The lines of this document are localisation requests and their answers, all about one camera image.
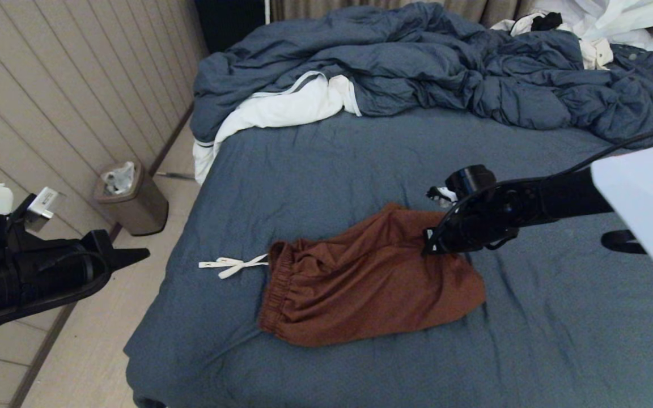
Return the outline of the brown trash bin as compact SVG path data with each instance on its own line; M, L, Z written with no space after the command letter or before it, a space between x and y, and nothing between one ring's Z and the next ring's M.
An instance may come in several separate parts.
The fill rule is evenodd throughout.
M130 191L120 195L104 194L104 183L100 176L119 164L113 163L102 169L94 186L94 201L130 235L158 234L166 226L168 200L156 186L147 168L137 160L132 162L135 164L135 179Z

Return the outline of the small black garment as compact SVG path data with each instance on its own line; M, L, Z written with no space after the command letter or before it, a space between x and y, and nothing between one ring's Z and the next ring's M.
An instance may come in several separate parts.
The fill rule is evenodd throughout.
M531 31L551 31L558 29L563 24L562 13L550 11L537 13L531 21Z

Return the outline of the blue bed sheet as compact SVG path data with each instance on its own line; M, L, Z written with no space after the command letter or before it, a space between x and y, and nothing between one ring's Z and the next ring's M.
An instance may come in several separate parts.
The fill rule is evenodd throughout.
M332 237L459 168L556 173L609 147L466 112L348 113L228 137L153 304L125 346L137 408L653 408L653 262L601 246L613 214L521 230L469 256L487 302L426 331L303 348L257 328L267 270L218 279L200 261Z

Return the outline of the beige curtain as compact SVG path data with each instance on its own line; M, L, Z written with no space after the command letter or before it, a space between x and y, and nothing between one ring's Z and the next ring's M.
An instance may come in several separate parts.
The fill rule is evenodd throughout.
M501 20L513 20L533 10L539 0L265 0L270 21L318 19L330 11L345 7L370 6L396 9L410 3L437 3L463 18L492 26Z

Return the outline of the white crumpled garment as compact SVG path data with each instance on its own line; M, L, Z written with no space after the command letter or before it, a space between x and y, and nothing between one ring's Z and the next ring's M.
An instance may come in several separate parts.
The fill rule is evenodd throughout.
M653 0L531 0L529 11L557 12L583 40L607 39L653 52Z

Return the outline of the crumpled blue duvet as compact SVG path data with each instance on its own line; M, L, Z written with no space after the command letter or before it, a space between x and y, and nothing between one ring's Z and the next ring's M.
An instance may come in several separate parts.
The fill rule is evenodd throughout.
M213 142L249 96L286 90L310 71L347 77L364 116L459 109L508 126L583 129L611 143L653 131L653 83L619 68L586 70L576 35L512 37L412 3L275 22L203 59L193 85L196 140Z

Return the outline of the brown drawstring shorts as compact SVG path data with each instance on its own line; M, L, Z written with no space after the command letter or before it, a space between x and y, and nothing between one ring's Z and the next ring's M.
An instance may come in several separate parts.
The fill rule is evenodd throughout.
M291 345L322 347L417 332L456 322L486 302L482 276L466 258L422 253L437 211L393 202L326 240L272 243L248 261L202 261L228 279L269 267L257 323Z

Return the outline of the blue denim garment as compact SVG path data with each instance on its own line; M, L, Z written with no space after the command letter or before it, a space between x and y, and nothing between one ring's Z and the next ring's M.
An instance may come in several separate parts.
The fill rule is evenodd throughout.
M622 44L612 44L610 48L613 52L613 60L609 67L634 73L653 83L653 52Z

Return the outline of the clear plastic bin bag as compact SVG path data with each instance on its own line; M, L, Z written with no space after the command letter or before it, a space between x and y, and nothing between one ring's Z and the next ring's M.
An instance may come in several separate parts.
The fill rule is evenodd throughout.
M130 191L135 179L135 164L132 161L116 164L116 166L100 176L104 183L106 196L120 196Z

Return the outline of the cream buttoned shirt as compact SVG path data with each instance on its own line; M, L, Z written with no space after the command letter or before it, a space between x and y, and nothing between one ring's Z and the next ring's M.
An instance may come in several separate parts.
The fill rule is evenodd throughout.
M549 13L549 11L534 11L528 15L521 16L517 20L501 20L490 27L491 30L508 32L512 37L523 35L531 32L531 21L537 13ZM575 31L566 23L563 23L558 29L551 31L570 32L575 35ZM584 39L577 36L580 47L583 67L586 70L608 70L607 65L613 60L613 52L610 43L606 38L594 40Z

